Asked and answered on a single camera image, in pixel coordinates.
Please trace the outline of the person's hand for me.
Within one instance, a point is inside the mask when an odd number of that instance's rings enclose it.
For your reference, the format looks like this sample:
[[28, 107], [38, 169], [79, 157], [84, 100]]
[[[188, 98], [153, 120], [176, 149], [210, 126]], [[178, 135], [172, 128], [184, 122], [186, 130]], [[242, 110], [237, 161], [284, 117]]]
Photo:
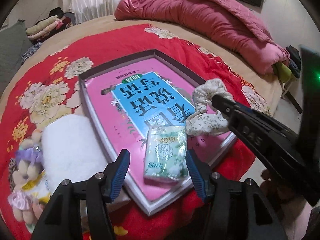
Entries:
[[263, 193], [266, 196], [278, 199], [281, 203], [288, 203], [302, 196], [297, 189], [273, 176], [269, 170], [263, 170], [261, 178], [263, 182], [260, 189]]

